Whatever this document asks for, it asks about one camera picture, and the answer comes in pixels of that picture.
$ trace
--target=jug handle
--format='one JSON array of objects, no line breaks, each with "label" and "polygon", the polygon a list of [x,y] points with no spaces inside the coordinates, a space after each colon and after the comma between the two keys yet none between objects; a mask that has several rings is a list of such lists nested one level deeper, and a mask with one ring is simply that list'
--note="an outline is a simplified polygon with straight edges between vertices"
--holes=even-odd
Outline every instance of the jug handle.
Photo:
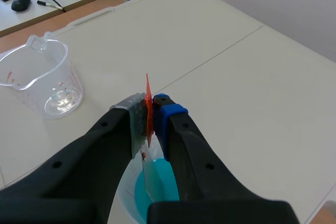
[{"label": "jug handle", "polygon": [[36,35],[30,35],[26,46],[32,48],[33,50],[37,52],[43,52],[47,49],[47,42],[50,39],[54,39],[53,34],[51,32],[46,32],[44,34],[44,37],[39,38]]}]

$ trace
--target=clamp jaw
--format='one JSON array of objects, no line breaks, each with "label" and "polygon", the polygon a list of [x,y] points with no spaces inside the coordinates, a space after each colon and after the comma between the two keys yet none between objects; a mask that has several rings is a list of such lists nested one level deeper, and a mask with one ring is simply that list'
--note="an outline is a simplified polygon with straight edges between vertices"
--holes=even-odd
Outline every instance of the clamp jaw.
[{"label": "clamp jaw", "polygon": [[[143,94],[113,106],[85,135],[0,191],[0,223],[107,223],[121,176],[144,141],[145,115]],[[288,203],[244,187],[168,95],[154,97],[153,117],[180,201],[153,203],[148,224],[298,224]]]}]

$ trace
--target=measuring cup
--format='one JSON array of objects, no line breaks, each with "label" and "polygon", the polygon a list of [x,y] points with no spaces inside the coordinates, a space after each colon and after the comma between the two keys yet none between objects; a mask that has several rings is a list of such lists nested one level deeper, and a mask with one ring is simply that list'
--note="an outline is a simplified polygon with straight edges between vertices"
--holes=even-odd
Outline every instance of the measuring cup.
[{"label": "measuring cup", "polygon": [[83,88],[67,58],[67,46],[51,33],[31,35],[0,60],[0,86],[46,118],[59,118],[81,102]]}]

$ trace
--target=blue clamp pad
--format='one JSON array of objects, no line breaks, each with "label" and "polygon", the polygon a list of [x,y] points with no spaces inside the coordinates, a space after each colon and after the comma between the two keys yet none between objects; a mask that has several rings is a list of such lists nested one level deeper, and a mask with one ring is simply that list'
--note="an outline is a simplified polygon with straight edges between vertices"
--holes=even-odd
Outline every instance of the blue clamp pad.
[{"label": "blue clamp pad", "polygon": [[[170,100],[170,97],[166,94],[158,94],[155,97],[160,98],[167,98],[167,100]],[[167,160],[167,143],[166,143],[166,128],[167,128],[167,120],[171,115],[181,114],[181,113],[187,113],[188,110],[184,107],[182,107],[179,104],[170,104],[170,105],[163,105],[160,107],[160,109],[155,109],[154,107],[154,131],[157,135],[157,138],[160,141],[162,151],[164,158]]]}]

